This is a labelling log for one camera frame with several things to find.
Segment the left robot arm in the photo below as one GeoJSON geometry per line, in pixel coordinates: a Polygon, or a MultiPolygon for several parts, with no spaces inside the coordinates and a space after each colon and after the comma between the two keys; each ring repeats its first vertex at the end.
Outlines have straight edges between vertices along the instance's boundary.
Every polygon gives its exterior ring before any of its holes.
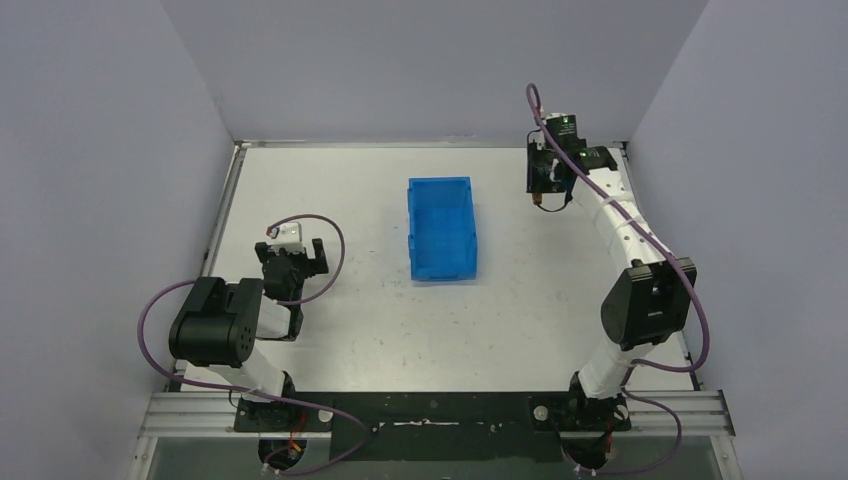
{"type": "Polygon", "coordinates": [[[260,278],[229,283],[220,277],[198,278],[169,334],[169,350],[178,360],[207,368],[259,402],[257,417],[273,431],[289,428],[297,415],[291,376],[273,365],[256,342],[295,341],[302,328],[305,281],[325,275],[329,266],[320,238],[303,243],[258,242],[260,278]]]}

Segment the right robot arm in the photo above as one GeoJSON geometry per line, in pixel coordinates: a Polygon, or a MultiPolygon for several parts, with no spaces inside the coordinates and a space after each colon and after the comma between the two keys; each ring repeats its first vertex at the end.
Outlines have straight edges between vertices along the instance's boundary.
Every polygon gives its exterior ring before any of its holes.
{"type": "Polygon", "coordinates": [[[603,336],[577,372],[580,389],[563,401],[565,419],[585,429],[620,394],[627,372],[685,325],[689,295],[619,168],[617,148],[590,147],[576,118],[550,114],[527,137],[527,191],[536,204],[563,193],[588,215],[619,275],[600,308],[603,336]]]}

